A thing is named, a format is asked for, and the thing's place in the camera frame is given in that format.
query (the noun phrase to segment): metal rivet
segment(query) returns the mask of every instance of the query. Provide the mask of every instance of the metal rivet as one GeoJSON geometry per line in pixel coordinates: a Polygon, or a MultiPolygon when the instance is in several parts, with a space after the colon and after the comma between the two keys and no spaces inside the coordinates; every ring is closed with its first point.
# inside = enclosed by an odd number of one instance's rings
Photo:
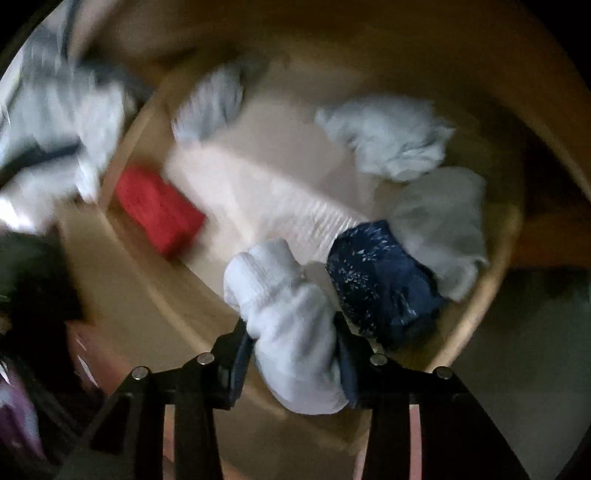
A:
{"type": "Polygon", "coordinates": [[[197,356],[197,363],[199,365],[209,365],[212,363],[216,358],[213,356],[211,352],[200,353],[197,356]]]}
{"type": "Polygon", "coordinates": [[[371,357],[369,357],[369,361],[372,365],[376,367],[382,367],[388,363],[388,357],[382,353],[375,353],[371,357]]]}
{"type": "Polygon", "coordinates": [[[449,367],[437,367],[435,369],[435,374],[443,380],[449,380],[453,377],[453,371],[449,367]]]}
{"type": "Polygon", "coordinates": [[[150,371],[146,367],[135,367],[131,372],[131,376],[134,380],[143,380],[149,373],[150,371]]]}

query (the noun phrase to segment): white sock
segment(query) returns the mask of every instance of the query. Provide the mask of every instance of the white sock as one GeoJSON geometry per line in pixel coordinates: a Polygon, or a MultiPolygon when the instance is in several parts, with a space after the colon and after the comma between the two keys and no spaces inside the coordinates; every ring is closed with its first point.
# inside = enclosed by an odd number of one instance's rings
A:
{"type": "Polygon", "coordinates": [[[261,242],[232,258],[224,300],[246,322],[259,371],[285,408],[318,415],[347,404],[335,357],[334,307],[304,278],[285,240],[261,242]]]}

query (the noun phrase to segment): blue patterned cloth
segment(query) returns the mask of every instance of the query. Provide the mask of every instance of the blue patterned cloth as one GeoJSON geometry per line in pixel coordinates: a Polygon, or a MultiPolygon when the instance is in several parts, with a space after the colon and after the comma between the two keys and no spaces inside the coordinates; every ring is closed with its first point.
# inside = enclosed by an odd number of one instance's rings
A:
{"type": "Polygon", "coordinates": [[[433,327],[444,303],[431,271],[403,250],[386,220],[340,234],[326,270],[344,314],[385,348],[433,327]]]}

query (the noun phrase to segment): floor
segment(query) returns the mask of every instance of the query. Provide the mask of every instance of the floor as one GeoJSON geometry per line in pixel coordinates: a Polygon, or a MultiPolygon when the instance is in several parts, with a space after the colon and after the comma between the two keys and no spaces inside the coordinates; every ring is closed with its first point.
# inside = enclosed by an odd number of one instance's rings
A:
{"type": "Polygon", "coordinates": [[[590,279],[510,273],[453,365],[532,480],[554,480],[591,423],[590,279]]]}

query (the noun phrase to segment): red object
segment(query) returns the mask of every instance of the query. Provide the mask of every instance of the red object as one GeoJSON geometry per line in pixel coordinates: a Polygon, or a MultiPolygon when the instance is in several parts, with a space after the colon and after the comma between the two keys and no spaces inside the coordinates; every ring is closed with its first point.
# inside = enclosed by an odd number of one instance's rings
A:
{"type": "Polygon", "coordinates": [[[115,193],[123,209],[144,228],[152,245],[165,257],[189,247],[205,221],[202,212],[147,168],[126,168],[115,193]]]}

